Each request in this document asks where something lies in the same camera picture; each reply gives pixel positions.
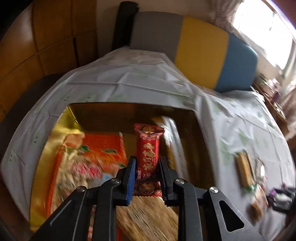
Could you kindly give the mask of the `red wedding candy bag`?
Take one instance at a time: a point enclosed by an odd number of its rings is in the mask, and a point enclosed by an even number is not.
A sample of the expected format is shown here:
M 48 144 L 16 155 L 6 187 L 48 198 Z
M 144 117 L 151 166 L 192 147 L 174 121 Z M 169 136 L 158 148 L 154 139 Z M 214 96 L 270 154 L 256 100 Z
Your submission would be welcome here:
M 161 197 L 160 183 L 156 177 L 159 161 L 159 142 L 164 134 L 160 126 L 136 123 L 137 136 L 137 171 L 134 187 L 135 196 Z

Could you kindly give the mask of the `grey yellow blue headboard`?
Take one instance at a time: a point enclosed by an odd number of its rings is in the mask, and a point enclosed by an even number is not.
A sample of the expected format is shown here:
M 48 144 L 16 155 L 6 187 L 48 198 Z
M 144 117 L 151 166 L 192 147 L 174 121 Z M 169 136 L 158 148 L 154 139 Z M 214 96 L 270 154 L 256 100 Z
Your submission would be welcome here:
M 193 84 L 220 93 L 249 90 L 257 68 L 256 52 L 235 35 L 172 13 L 138 13 L 130 47 L 166 54 Z

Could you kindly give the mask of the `purple snack packet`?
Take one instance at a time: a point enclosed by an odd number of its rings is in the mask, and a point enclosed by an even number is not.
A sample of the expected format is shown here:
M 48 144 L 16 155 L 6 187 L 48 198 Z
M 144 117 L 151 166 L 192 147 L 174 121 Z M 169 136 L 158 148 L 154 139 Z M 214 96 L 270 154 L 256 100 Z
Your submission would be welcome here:
M 273 188 L 268 192 L 267 196 L 276 197 L 280 193 L 281 193 L 281 189 Z

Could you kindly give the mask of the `sandwich cracker packet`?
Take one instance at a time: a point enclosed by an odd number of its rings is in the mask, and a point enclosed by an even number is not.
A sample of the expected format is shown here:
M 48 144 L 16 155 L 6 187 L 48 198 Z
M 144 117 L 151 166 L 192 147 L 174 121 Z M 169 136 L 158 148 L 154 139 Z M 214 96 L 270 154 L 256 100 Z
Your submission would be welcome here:
M 252 161 L 247 151 L 235 154 L 235 161 L 240 177 L 240 182 L 246 192 L 255 192 L 257 187 Z

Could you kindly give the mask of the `window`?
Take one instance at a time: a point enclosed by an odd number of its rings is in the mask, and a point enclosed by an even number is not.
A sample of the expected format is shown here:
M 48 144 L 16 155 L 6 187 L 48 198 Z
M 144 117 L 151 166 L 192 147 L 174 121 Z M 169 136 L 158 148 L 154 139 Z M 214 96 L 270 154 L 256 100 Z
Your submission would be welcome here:
M 292 33 L 263 1 L 242 1 L 234 27 L 255 44 L 273 66 L 284 70 L 292 50 Z

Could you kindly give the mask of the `floral curtain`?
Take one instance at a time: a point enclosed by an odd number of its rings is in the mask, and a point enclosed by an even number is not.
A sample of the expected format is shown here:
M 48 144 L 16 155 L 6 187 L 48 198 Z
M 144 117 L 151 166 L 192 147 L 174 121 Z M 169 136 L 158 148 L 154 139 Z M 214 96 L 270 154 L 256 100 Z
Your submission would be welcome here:
M 232 23 L 232 19 L 242 3 L 242 0 L 212 0 L 210 1 L 213 11 L 213 24 L 222 28 L 226 24 Z

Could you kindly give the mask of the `gold gift box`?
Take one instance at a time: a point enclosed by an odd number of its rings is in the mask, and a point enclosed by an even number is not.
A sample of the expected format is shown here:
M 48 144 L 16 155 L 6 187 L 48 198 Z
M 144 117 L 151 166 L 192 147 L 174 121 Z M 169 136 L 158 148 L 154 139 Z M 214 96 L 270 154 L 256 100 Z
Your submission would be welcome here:
M 136 154 L 136 123 L 165 129 L 159 155 L 178 176 L 200 188 L 215 184 L 205 140 L 192 110 L 141 103 L 73 103 L 54 125 L 36 168 L 30 204 L 30 227 L 36 231 L 52 213 L 59 166 L 71 152 L 83 154 L 97 183 L 116 176 Z

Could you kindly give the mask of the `white cloud-print tablecloth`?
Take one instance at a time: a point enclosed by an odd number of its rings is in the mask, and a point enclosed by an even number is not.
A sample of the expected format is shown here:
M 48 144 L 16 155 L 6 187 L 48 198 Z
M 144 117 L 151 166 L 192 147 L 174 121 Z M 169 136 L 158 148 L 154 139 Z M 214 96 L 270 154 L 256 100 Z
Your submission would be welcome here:
M 216 186 L 243 213 L 234 154 L 246 150 L 267 171 L 267 189 L 295 185 L 288 144 L 263 97 L 254 91 L 220 94 L 192 84 L 163 53 L 121 48 L 62 76 L 33 104 L 20 101 L 20 117 L 1 163 L 4 182 L 22 215 L 29 218 L 38 159 L 60 114 L 71 103 L 128 102 L 192 110 L 198 119 Z

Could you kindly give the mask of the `rice cracker packet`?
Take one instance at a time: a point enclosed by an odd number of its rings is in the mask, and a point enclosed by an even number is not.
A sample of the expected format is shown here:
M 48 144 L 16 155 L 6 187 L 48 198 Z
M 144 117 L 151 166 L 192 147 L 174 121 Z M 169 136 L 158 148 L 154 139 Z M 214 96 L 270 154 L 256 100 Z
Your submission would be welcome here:
M 116 221 L 129 240 L 178 239 L 178 215 L 160 197 L 134 196 L 116 208 Z

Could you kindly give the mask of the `wooden side table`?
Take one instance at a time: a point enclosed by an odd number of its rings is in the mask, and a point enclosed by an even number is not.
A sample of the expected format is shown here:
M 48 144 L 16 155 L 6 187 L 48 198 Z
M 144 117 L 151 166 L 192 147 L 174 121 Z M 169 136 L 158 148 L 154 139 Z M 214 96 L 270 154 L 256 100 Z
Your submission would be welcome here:
M 276 80 L 257 79 L 253 83 L 265 100 L 265 104 L 274 117 L 287 141 L 295 137 L 295 86 L 284 90 Z

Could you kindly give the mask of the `orange snack bag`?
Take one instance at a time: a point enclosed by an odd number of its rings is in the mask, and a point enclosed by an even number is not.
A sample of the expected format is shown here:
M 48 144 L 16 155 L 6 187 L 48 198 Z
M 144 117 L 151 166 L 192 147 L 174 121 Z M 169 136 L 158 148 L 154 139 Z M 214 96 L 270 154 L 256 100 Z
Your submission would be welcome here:
M 77 187 L 100 186 L 127 163 L 120 132 L 67 135 L 56 156 L 46 215 L 50 216 Z

